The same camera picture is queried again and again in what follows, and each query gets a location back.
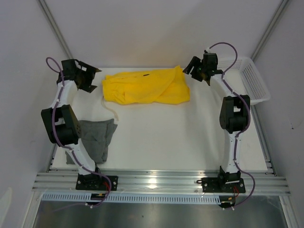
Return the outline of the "yellow shorts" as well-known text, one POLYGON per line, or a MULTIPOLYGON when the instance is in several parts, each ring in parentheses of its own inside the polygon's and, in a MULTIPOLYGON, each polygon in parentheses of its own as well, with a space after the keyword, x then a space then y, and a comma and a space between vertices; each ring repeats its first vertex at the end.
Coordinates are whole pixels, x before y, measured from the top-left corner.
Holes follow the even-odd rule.
POLYGON ((105 102, 120 105, 151 103, 179 105, 190 101, 190 88, 180 66, 106 75, 101 81, 101 86, 102 107, 112 112, 117 121, 119 120, 117 112, 109 108, 105 102))

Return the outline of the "grey shorts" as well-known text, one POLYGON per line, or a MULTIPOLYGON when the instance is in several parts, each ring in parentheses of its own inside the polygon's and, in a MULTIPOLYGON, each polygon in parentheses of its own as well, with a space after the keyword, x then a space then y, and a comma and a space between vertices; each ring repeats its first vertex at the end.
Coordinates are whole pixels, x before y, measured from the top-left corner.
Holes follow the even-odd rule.
POLYGON ((79 136, 90 158, 97 164, 105 163, 108 147, 117 128, 114 119, 98 122, 82 120, 78 122, 78 125, 79 133, 68 128, 64 134, 58 135, 60 142, 63 145, 74 143, 76 137, 79 136))

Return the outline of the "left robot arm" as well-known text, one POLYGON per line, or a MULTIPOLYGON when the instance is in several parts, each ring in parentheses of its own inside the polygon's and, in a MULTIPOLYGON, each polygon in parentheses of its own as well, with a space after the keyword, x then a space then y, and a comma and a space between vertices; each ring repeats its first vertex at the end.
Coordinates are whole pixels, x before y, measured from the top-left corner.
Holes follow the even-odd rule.
POLYGON ((103 185, 96 162, 88 155, 82 140, 81 126, 71 107, 78 90, 91 93, 95 74, 100 70, 77 59, 63 60, 58 73, 57 93, 52 105, 41 111, 49 140, 66 150, 78 169, 77 190, 98 190, 103 185))

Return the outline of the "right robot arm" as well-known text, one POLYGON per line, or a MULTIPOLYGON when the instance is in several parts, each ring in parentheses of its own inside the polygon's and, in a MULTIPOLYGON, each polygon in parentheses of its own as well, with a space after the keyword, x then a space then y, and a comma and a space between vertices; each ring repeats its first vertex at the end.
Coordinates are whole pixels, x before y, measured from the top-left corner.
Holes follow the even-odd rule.
POLYGON ((222 99, 219 124, 224 131, 224 158, 217 177, 197 181, 205 193, 245 193, 244 180, 238 163, 240 140, 250 125, 250 97, 237 94, 218 69, 218 56, 205 52, 203 58, 194 56, 183 72, 197 81, 205 81, 222 99))

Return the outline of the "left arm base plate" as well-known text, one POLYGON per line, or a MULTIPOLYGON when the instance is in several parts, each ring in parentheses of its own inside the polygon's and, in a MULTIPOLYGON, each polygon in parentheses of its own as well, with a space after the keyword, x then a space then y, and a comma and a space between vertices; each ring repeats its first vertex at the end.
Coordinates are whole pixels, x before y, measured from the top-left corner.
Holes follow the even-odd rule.
POLYGON ((76 190, 107 190, 107 185, 109 181, 105 177, 100 177, 98 175, 78 175, 76 182, 76 190))

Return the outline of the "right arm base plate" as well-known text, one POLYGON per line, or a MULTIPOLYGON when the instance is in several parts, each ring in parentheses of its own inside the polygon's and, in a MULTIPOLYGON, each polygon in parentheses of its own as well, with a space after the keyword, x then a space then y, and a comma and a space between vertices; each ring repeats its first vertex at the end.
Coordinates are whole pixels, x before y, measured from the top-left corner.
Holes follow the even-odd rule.
POLYGON ((242 178, 239 181, 221 183, 218 178, 205 177, 196 180, 196 183, 202 186, 204 193, 234 193, 234 190, 237 190, 239 193, 246 192, 242 178))

